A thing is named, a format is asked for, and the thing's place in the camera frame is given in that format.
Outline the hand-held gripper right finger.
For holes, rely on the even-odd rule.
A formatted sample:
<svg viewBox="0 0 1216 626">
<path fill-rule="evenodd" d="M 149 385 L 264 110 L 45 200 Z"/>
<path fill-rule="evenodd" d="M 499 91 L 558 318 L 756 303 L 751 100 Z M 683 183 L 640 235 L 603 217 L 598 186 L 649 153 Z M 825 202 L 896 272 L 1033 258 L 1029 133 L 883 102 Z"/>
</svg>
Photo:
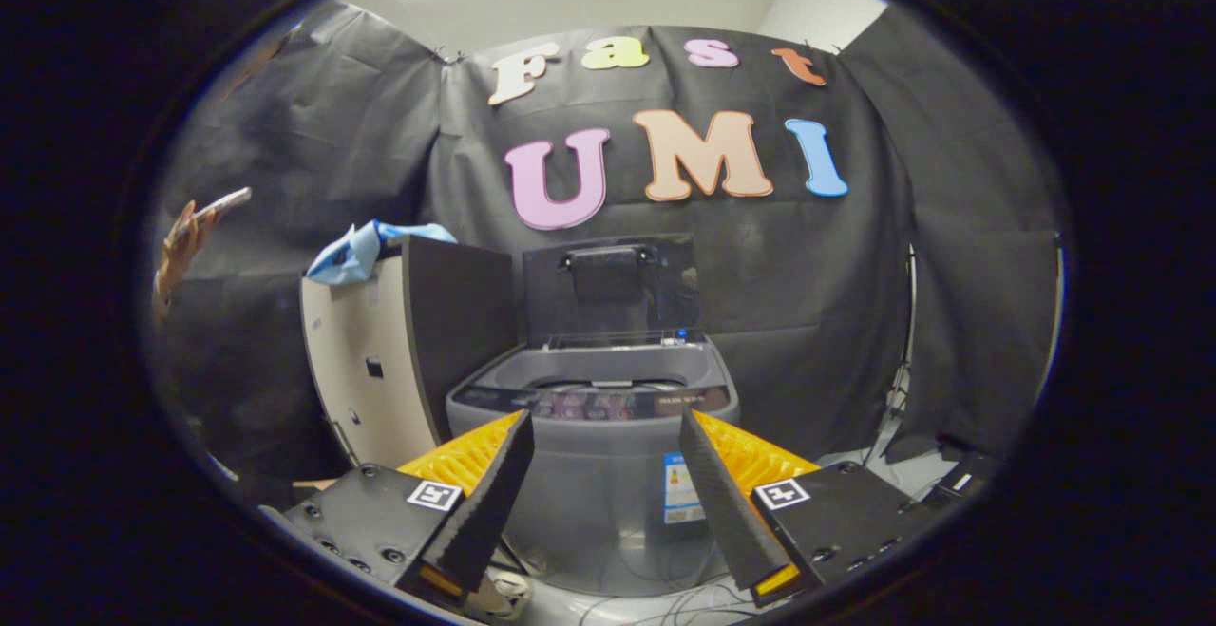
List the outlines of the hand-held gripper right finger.
<svg viewBox="0 0 1216 626">
<path fill-rule="evenodd" d="M 868 467 L 814 466 L 698 408 L 682 414 L 680 453 L 727 570 L 756 607 L 851 579 L 941 517 Z"/>
</svg>

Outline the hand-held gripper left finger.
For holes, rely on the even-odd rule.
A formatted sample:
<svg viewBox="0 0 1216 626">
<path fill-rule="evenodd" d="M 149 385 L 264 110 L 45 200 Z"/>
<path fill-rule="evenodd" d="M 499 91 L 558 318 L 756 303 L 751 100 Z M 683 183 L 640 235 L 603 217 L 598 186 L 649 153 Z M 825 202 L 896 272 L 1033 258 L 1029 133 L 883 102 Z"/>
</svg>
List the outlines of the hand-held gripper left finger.
<svg viewBox="0 0 1216 626">
<path fill-rule="evenodd" d="M 534 452 L 533 414 L 517 410 L 406 466 L 354 466 L 286 512 L 260 512 L 353 583 L 455 610 L 482 586 Z"/>
</svg>

